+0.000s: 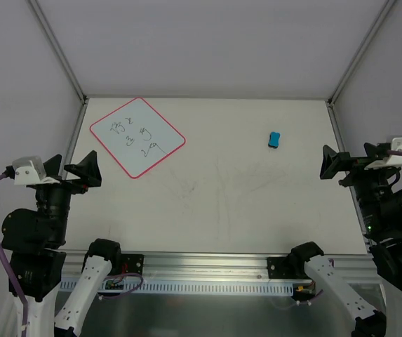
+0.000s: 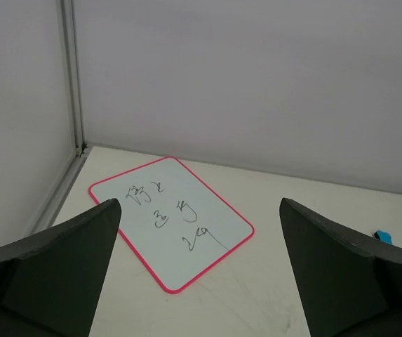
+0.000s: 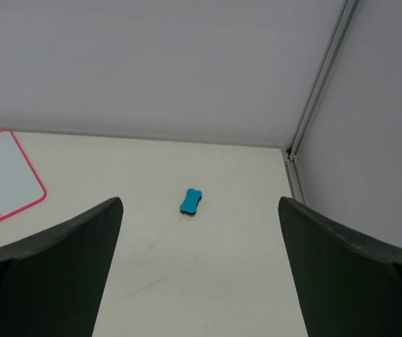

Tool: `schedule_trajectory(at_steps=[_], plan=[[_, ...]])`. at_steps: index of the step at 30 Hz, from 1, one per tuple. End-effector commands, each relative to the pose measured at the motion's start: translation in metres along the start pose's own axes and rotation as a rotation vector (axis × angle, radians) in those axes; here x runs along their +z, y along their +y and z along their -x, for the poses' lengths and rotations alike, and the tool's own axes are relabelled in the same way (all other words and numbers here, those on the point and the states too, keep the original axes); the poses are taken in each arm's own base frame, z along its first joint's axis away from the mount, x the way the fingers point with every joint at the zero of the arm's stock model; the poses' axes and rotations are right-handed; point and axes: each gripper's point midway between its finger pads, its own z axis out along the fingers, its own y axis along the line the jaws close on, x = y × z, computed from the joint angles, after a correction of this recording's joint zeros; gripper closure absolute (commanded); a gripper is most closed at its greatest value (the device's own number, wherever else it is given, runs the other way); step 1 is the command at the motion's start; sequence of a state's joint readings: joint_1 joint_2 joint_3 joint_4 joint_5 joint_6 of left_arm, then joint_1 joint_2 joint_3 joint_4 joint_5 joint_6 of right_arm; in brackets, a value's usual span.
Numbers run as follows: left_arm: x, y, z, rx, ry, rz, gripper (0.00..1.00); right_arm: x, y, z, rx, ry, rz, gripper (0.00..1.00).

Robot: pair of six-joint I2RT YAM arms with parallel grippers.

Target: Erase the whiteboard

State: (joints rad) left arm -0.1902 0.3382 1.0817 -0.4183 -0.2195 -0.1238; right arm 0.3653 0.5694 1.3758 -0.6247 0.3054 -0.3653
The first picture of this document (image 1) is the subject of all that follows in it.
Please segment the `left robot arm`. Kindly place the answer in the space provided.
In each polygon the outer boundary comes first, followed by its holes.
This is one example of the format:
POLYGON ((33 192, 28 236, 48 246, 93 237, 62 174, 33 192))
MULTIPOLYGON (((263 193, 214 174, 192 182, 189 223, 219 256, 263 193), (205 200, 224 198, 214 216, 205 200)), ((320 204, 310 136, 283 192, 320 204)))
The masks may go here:
POLYGON ((36 199, 36 209, 16 209, 1 226, 1 247, 12 253, 9 290, 17 301, 21 336, 79 336, 98 289, 122 266, 120 244, 96 239, 67 302, 55 311, 67 256, 60 247, 65 244, 71 198, 102 184, 96 151, 78 164, 63 166, 61 161, 59 154, 48 161, 23 157, 4 172, 16 185, 32 188, 36 199), (65 180, 61 168, 75 177, 65 180))

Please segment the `blue whiteboard eraser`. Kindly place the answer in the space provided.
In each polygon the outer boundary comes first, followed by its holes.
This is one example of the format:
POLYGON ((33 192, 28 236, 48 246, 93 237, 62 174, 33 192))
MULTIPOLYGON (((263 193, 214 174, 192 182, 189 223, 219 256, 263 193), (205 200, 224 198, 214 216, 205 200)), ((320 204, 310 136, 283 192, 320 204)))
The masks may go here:
POLYGON ((279 147, 281 134, 278 132, 271 132, 269 134, 268 147, 277 149, 279 147))

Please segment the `pink-framed whiteboard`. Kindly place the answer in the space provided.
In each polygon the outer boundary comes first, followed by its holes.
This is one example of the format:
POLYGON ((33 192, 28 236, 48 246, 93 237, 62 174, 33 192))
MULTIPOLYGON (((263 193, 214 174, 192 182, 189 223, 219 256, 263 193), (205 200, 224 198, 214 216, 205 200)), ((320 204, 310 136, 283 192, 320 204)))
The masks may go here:
POLYGON ((186 143, 143 98, 130 100, 92 123, 89 130, 132 179, 143 176, 186 143))

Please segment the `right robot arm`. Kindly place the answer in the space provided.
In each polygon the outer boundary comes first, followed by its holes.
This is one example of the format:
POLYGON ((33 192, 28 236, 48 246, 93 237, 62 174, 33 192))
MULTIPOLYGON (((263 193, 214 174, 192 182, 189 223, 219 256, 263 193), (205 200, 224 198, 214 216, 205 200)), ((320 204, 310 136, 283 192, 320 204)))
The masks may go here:
POLYGON ((310 278, 344 310, 354 324, 351 336, 402 336, 402 189, 392 190, 400 179, 402 138, 365 143, 364 149, 365 156, 352 157, 324 145, 319 177, 329 180, 344 172, 339 184, 355 191, 385 293, 385 312, 364 301, 314 242, 292 248, 283 264, 294 276, 310 278))

